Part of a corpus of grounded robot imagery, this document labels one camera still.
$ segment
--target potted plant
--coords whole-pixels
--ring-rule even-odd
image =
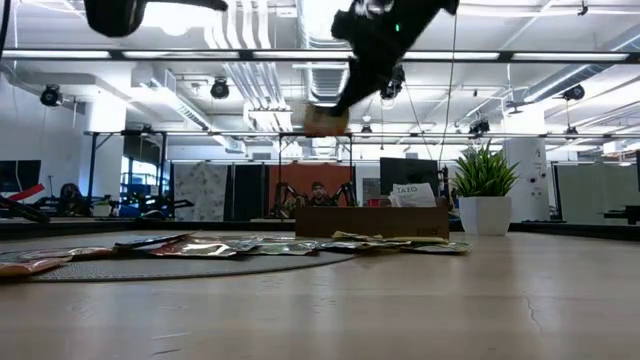
[[[507,196],[518,177],[502,152],[491,154],[489,144],[470,149],[456,160],[453,180],[460,196],[460,220],[472,235],[503,236],[511,223],[511,198]]]

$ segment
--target green plant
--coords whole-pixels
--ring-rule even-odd
[[[453,185],[460,196],[506,196],[518,180],[514,173],[518,164],[509,167],[504,154],[491,154],[489,145],[471,149],[456,160],[460,170]]]

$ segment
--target wooden table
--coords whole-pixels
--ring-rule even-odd
[[[1,243],[104,244],[126,233]],[[0,358],[636,359],[640,247],[465,238],[467,257],[385,255],[260,275],[0,289]]]

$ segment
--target gray mat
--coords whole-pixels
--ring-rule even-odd
[[[354,255],[321,252],[316,256],[250,256],[241,260],[135,259],[71,262],[30,277],[32,282],[96,282],[184,279],[243,275],[327,265]]]

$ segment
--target black monitor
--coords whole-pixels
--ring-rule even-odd
[[[26,190],[39,182],[40,160],[0,161],[0,192],[19,192],[20,187]]]
[[[380,158],[380,193],[389,195],[393,184],[431,184],[439,196],[438,162],[435,160]]]

